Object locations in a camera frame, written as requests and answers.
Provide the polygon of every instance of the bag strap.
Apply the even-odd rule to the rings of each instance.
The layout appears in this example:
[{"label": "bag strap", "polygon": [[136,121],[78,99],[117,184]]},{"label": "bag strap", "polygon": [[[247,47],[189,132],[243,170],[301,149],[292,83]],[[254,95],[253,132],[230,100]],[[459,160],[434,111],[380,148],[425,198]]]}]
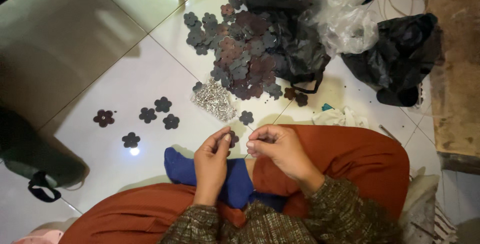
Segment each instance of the bag strap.
[{"label": "bag strap", "polygon": [[317,72],[315,73],[315,87],[313,90],[307,90],[307,89],[304,89],[304,88],[301,88],[301,87],[298,87],[298,86],[295,86],[293,85],[293,83],[291,82],[290,83],[290,86],[295,89],[295,90],[298,90],[300,92],[303,92],[305,94],[315,94],[317,93],[318,91],[318,87],[320,86],[321,82],[323,81],[324,79],[324,71],[325,71],[325,67],[327,66],[328,62],[330,61],[330,59],[326,60],[326,59],[322,59],[323,63],[321,64],[320,68],[317,70]]},{"label": "bag strap", "polygon": [[[45,203],[52,203],[60,199],[62,194],[59,191],[50,188],[49,183],[45,179],[46,175],[47,173],[43,171],[38,171],[33,174],[32,180],[28,182],[28,190],[33,194],[33,196],[35,196],[39,200]],[[54,198],[48,196],[42,188],[34,188],[33,186],[46,187],[53,193]]]}]

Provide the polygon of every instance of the white cloth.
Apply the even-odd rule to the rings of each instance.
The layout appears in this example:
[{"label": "white cloth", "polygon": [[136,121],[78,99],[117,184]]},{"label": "white cloth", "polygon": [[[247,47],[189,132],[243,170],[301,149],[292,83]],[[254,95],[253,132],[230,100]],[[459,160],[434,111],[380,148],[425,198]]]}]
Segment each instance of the white cloth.
[{"label": "white cloth", "polygon": [[328,109],[327,111],[317,113],[311,119],[315,125],[369,128],[368,120],[358,116],[347,106],[343,108],[343,112],[339,109]]}]

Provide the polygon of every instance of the left hand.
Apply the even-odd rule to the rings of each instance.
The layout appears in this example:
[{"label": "left hand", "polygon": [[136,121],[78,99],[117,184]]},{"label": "left hand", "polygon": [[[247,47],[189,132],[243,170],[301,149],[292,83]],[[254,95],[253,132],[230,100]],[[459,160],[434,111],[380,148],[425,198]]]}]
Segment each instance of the left hand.
[{"label": "left hand", "polygon": [[207,138],[193,156],[197,190],[193,204],[215,205],[225,178],[231,136],[225,127]]}]

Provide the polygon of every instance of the orange pants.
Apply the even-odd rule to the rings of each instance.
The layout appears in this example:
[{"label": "orange pants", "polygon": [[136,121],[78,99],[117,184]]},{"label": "orange pants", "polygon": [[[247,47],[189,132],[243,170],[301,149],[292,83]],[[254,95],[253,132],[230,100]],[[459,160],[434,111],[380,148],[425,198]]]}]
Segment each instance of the orange pants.
[{"label": "orange pants", "polygon": [[[360,196],[385,207],[398,218],[407,195],[409,158],[394,140],[372,130],[339,126],[283,125],[297,132],[310,160],[324,174],[347,178]],[[289,196],[283,213],[307,216],[308,204],[297,184],[268,157],[253,169],[257,192]],[[192,204],[195,187],[169,183],[131,189],[106,198],[83,214],[63,235],[60,244],[154,244]],[[245,223],[239,209],[218,204],[220,215],[237,226]]]}]

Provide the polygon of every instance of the black plastic bag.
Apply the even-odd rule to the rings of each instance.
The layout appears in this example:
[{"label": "black plastic bag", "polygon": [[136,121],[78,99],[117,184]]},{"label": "black plastic bag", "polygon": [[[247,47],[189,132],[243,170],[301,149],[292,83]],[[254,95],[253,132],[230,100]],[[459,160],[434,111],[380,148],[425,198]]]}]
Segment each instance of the black plastic bag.
[{"label": "black plastic bag", "polygon": [[[316,25],[307,25],[313,7],[312,0],[242,0],[249,12],[272,23],[277,37],[275,46],[267,52],[275,58],[275,75],[291,82],[291,86],[307,94],[315,94],[330,61],[320,42]],[[294,86],[315,81],[313,90]]]},{"label": "black plastic bag", "polygon": [[433,14],[378,23],[379,40],[361,54],[342,54],[360,81],[381,88],[379,102],[410,107],[418,100],[417,85],[442,57],[441,31]]}]

